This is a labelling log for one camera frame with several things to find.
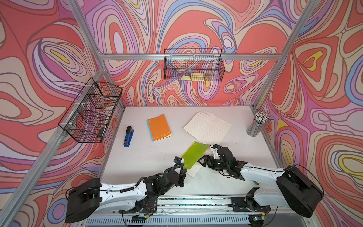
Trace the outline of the white lined notebook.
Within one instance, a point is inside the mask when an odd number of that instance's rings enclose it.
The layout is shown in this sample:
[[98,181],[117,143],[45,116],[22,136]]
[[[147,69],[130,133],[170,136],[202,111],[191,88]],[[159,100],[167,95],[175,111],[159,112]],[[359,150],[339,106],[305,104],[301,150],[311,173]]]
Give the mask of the white lined notebook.
[[193,136],[203,144],[220,144],[231,124],[216,117],[208,111],[200,111],[183,128],[185,132]]

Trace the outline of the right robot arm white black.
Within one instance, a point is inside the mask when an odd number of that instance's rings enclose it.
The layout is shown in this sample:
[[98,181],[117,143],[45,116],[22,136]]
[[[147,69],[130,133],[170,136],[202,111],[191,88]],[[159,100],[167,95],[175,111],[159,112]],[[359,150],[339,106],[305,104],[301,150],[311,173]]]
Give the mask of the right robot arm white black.
[[302,217],[310,218],[324,197],[324,191],[311,181],[297,165],[286,168],[267,168],[237,160],[228,147],[212,145],[213,156],[198,160],[203,167],[217,171],[227,178],[264,184],[268,189],[255,186],[243,197],[231,198],[235,212],[261,211],[270,206],[292,209]]

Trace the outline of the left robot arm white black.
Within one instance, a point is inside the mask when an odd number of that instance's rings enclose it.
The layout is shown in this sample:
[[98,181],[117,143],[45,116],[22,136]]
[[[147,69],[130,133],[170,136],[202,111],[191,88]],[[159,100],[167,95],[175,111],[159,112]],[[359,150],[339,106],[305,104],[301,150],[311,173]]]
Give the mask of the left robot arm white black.
[[157,200],[173,187],[184,187],[187,169],[181,165],[142,177],[132,184],[107,184],[93,178],[68,191],[65,223],[76,223],[94,213],[118,212],[152,215]]

